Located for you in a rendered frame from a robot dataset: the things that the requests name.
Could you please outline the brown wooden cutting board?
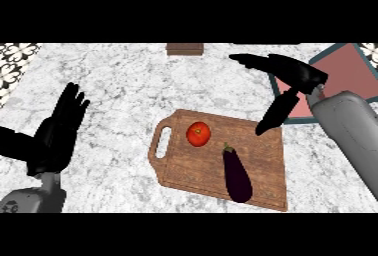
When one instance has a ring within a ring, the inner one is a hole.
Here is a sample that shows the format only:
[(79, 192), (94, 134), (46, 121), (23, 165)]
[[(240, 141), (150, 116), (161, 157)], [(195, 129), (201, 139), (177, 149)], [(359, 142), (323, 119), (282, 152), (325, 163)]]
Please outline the brown wooden cutting board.
[[(190, 145), (186, 131), (195, 122), (208, 125), (211, 136), (201, 147)], [(252, 186), (251, 205), (288, 209), (282, 130), (255, 134), (249, 120), (178, 109), (155, 128), (147, 159), (162, 186), (217, 198), (229, 197), (223, 148), (232, 147)]]

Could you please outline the pink box with teal rim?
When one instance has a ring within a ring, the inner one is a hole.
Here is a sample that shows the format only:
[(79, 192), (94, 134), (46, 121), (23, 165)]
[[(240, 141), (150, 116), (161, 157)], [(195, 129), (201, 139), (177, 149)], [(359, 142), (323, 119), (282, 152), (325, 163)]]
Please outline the pink box with teal rim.
[[(310, 60), (308, 64), (328, 73), (328, 81), (323, 89), (325, 97), (331, 97), (341, 91), (356, 93), (367, 103), (378, 102), (378, 65), (373, 67), (363, 52), (362, 43), (336, 43), (326, 48)], [(268, 74), (268, 80), (274, 97), (277, 97), (289, 86)], [(283, 124), (317, 123), (311, 115), (305, 96), (298, 93), (298, 104)]]

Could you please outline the small brown wooden block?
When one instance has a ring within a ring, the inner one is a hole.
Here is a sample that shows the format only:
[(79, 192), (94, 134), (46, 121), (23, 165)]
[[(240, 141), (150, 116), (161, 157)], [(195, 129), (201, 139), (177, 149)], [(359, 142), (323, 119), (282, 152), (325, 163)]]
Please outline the small brown wooden block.
[(165, 50), (168, 55), (201, 56), (204, 54), (204, 44), (168, 43)]

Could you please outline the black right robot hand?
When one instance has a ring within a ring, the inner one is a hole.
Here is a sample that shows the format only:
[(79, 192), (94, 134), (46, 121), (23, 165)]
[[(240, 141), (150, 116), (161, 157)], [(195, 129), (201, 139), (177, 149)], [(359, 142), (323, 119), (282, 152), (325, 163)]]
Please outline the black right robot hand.
[(282, 125), (300, 101), (297, 94), (310, 95), (314, 88), (326, 83), (328, 74), (302, 61), (279, 54), (263, 57), (240, 53), (230, 54), (229, 58), (248, 69), (271, 74), (289, 86), (289, 89), (276, 97), (258, 122), (255, 135), (260, 136), (267, 130)]

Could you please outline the dark purple eggplant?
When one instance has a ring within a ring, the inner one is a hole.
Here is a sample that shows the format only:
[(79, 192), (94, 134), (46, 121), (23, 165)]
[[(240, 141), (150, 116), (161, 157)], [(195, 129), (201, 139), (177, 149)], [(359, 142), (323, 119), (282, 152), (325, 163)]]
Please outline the dark purple eggplant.
[(223, 148), (224, 180), (232, 200), (245, 203), (252, 197), (252, 185), (233, 147)]

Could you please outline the red tomato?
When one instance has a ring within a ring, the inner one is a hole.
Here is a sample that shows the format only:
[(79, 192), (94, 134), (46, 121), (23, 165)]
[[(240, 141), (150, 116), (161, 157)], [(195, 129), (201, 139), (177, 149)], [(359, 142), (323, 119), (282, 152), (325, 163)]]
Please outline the red tomato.
[(204, 122), (195, 122), (186, 131), (186, 139), (192, 146), (201, 147), (211, 137), (209, 127)]

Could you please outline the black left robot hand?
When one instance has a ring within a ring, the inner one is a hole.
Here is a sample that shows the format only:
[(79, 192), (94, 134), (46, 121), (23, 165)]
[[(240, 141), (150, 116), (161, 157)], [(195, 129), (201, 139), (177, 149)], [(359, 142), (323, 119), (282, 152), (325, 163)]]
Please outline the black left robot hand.
[(51, 115), (32, 136), (0, 126), (0, 156), (26, 163), (26, 175), (59, 173), (71, 162), (77, 131), (90, 101), (72, 82), (60, 94)]

